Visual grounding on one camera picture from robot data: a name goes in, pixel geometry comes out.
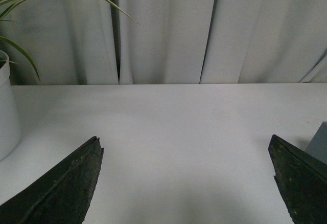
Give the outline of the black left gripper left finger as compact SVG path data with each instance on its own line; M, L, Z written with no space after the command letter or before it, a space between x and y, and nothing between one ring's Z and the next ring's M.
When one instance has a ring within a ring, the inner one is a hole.
M1 205L1 223L82 223L101 170L104 149L92 137Z

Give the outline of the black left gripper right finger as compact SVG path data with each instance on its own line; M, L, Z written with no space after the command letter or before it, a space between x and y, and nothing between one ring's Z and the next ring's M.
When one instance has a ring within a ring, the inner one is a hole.
M274 180L294 223L326 223L326 164L277 135L268 152Z

